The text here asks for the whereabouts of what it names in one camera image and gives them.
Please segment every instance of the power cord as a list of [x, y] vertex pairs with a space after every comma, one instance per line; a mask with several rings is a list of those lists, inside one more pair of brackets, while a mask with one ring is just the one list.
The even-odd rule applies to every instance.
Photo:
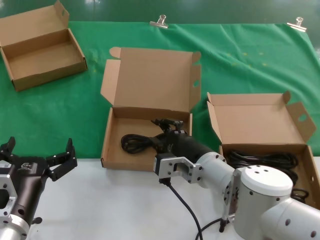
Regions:
[[176, 197], [182, 202], [182, 204], [186, 207], [186, 209], [188, 209], [188, 211], [190, 212], [190, 214], [192, 215], [192, 217], [195, 221], [196, 227], [198, 228], [198, 236], [200, 237], [200, 240], [204, 240], [204, 238], [202, 236], [201, 227], [200, 227], [199, 221], [198, 221], [195, 213], [192, 211], [192, 209], [189, 207], [189, 205], [185, 202], [185, 200], [179, 195], [179, 193], [174, 189], [174, 187], [171, 186], [171, 184], [168, 185], [168, 187], [171, 189], [171, 191], [174, 193], [174, 195], [176, 195]]
[[[298, 166], [298, 158], [290, 152], [279, 152], [268, 155], [250, 155], [245, 152], [232, 150], [228, 156], [228, 164], [235, 169], [248, 167], [252, 165], [262, 165], [278, 169], [291, 178], [295, 186], [298, 181], [298, 175], [292, 170]], [[302, 188], [293, 188], [291, 197], [301, 203], [306, 203], [309, 192]]]
[[202, 232], [201, 232], [201, 227], [199, 224], [199, 221], [195, 215], [195, 213], [192, 211], [192, 209], [189, 207], [189, 205], [186, 203], [186, 201], [179, 195], [179, 193], [174, 189], [174, 187], [171, 185], [171, 178], [161, 178], [159, 179], [159, 183], [166, 185], [168, 188], [170, 188], [170, 190], [174, 193], [174, 195], [176, 195], [176, 197], [180, 200], [180, 202], [186, 207], [186, 209], [188, 209], [188, 211], [190, 212], [190, 214], [192, 215], [196, 227], [198, 228], [198, 234], [200, 236], [200, 240], [204, 240], [204, 238], [202, 237]]
[[127, 134], [121, 138], [121, 147], [128, 154], [141, 153], [149, 147], [156, 149], [158, 146], [161, 146], [164, 136], [164, 133], [154, 137]]
[[[220, 222], [221, 219], [222, 219], [222, 218], [218, 218], [218, 219], [216, 219], [216, 220], [214, 220], [214, 221], [212, 221], [212, 222], [209, 222], [207, 225], [205, 225], [203, 228], [201, 228], [201, 231], [200, 231], [200, 232], [202, 233], [204, 230], [206, 230], [206, 229], [207, 229], [208, 227], [210, 227], [211, 225]], [[197, 235], [196, 235], [196, 237], [195, 237], [195, 240], [198, 240], [198, 238], [199, 238], [199, 233], [197, 233]]]

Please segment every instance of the white table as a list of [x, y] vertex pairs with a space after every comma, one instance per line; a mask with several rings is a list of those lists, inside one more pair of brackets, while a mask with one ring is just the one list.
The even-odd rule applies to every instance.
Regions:
[[[320, 170], [320, 157], [316, 158]], [[221, 217], [222, 201], [210, 190], [172, 178], [173, 187], [196, 214], [200, 225]], [[78, 167], [46, 183], [27, 240], [194, 240], [196, 224], [171, 190], [152, 172], [109, 170], [99, 159], [80, 159]], [[219, 223], [205, 240], [227, 240]]]

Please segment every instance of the open cardboard box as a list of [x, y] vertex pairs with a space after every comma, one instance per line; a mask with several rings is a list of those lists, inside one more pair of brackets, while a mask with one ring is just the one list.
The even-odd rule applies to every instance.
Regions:
[[113, 47], [106, 61], [101, 94], [110, 109], [101, 163], [104, 168], [153, 171], [156, 151], [129, 154], [121, 147], [127, 134], [153, 137], [162, 132], [154, 119], [184, 121], [192, 133], [190, 110], [201, 99], [199, 52]]
[[68, 22], [59, 1], [0, 19], [0, 51], [16, 91], [87, 70]]
[[316, 126], [302, 102], [288, 104], [284, 94], [209, 94], [212, 128], [227, 162], [231, 150], [253, 155], [290, 152], [299, 164], [295, 188], [309, 191], [306, 203], [320, 209], [320, 178], [310, 146]]

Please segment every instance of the cardboard box lid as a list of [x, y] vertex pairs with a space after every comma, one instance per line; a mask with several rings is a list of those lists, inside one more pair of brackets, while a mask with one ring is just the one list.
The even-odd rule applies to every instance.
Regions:
[[209, 94], [211, 125], [222, 144], [304, 144], [316, 125], [284, 94]]
[[68, 28], [69, 13], [56, 1], [54, 5], [0, 18], [0, 46]]
[[189, 112], [201, 99], [200, 52], [113, 47], [101, 94], [114, 107]]

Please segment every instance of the green tablecloth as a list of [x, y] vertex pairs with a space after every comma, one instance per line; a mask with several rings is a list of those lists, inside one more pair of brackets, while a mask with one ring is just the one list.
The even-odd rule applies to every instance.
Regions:
[[[202, 100], [194, 108], [193, 136], [217, 149], [206, 93], [283, 93], [303, 101], [320, 126], [320, 64], [306, 33], [285, 24], [171, 24], [70, 22], [88, 71], [15, 92], [0, 61], [0, 144], [16, 138], [15, 154], [63, 152], [72, 138], [78, 158], [99, 158], [110, 104], [100, 95], [109, 49], [200, 51]], [[320, 130], [308, 142], [320, 156]]]

